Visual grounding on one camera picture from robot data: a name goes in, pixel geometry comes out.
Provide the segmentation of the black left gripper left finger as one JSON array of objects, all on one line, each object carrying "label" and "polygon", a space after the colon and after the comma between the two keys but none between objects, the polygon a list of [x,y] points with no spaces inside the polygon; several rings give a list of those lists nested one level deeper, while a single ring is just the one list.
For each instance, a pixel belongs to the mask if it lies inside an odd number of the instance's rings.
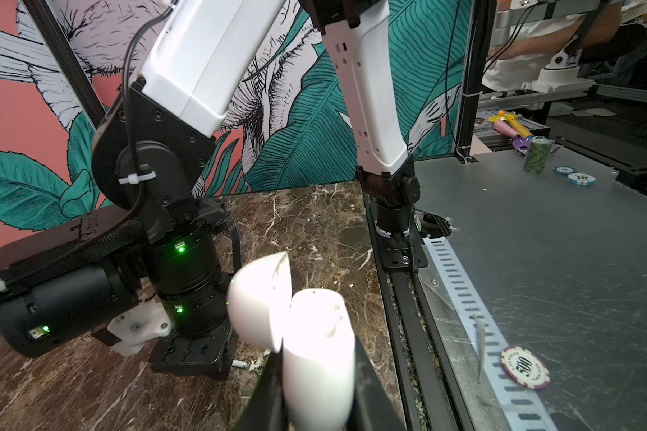
[{"label": "black left gripper left finger", "polygon": [[235,431],[285,429],[282,387],[282,353],[271,353]]}]

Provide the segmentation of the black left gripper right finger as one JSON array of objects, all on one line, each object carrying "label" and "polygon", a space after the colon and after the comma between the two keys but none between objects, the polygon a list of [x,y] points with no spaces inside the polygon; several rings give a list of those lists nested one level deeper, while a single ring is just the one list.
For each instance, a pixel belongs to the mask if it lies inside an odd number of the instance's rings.
[{"label": "black left gripper right finger", "polygon": [[347,420],[348,430],[404,430],[361,341],[355,337],[353,404]]}]

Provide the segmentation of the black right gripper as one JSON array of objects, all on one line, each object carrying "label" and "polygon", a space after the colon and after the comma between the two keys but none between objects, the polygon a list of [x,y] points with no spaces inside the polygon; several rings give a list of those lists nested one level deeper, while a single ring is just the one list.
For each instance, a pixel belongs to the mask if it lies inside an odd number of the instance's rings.
[{"label": "black right gripper", "polygon": [[148,359],[154,373],[176,377],[204,376],[226,381],[233,366],[238,336],[228,318],[214,330],[197,339],[175,332],[160,338]]}]

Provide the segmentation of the white round earbud case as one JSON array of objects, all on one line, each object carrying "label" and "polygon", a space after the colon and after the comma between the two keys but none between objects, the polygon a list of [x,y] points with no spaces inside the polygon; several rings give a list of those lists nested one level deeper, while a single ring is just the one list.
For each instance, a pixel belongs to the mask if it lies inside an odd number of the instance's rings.
[{"label": "white round earbud case", "polygon": [[289,255],[239,269],[226,308],[237,335],[282,357],[287,412],[299,430],[340,430],[352,411],[355,335],[343,297],[292,287]]}]

